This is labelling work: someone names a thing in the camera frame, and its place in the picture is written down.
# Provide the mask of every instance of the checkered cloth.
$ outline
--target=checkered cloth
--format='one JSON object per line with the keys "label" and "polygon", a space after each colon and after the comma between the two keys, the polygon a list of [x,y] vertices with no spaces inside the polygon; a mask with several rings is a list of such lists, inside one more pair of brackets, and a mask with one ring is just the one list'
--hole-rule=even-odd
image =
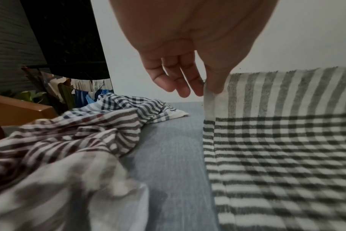
{"label": "checkered cloth", "polygon": [[346,68],[233,74],[204,103],[222,230],[346,231]]}
{"label": "checkered cloth", "polygon": [[89,201],[82,220],[92,230],[144,230],[146,185],[118,157],[138,143],[142,125],[184,115],[160,100],[109,93],[21,126],[0,141],[0,231],[67,230],[81,222],[67,222],[75,196]]}

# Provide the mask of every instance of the striped cloth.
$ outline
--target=striped cloth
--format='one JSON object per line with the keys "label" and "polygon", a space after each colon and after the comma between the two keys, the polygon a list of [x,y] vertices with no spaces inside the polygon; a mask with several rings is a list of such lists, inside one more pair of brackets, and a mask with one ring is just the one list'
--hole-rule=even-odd
{"label": "striped cloth", "polygon": [[222,230],[346,231],[346,68],[233,74],[204,108]]}
{"label": "striped cloth", "polygon": [[0,141],[0,231],[67,230],[75,195],[90,201],[92,230],[144,230],[147,188],[118,157],[135,147],[144,124],[184,115],[160,100],[109,93],[21,126]]}

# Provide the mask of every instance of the hand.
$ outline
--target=hand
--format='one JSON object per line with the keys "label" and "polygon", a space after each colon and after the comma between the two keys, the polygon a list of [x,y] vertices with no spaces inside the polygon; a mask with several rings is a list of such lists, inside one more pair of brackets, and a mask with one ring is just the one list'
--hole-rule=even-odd
{"label": "hand", "polygon": [[249,53],[277,0],[110,0],[122,31],[151,79],[168,92],[203,95],[224,89],[230,71]]}

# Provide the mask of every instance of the gray bedsheet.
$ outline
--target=gray bedsheet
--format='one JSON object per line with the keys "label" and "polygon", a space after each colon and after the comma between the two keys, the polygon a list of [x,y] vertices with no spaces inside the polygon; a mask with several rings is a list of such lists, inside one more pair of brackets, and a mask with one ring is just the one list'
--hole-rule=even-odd
{"label": "gray bedsheet", "polygon": [[203,160],[203,103],[174,103],[190,116],[146,125],[122,164],[150,190],[147,231],[218,231]]}

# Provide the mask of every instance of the striped fabric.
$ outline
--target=striped fabric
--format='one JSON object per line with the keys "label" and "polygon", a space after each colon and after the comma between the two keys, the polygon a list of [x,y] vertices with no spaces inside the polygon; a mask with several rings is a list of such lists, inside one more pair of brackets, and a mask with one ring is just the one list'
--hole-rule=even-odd
{"label": "striped fabric", "polygon": [[204,103],[222,230],[346,231],[346,68],[233,74]]}
{"label": "striped fabric", "polygon": [[[58,118],[21,126],[0,141],[0,231],[63,230],[75,194],[92,203],[92,230],[144,230],[146,186],[128,176],[118,157],[138,143],[144,124],[184,115],[160,100],[106,94]],[[124,195],[130,196],[128,211]]]}

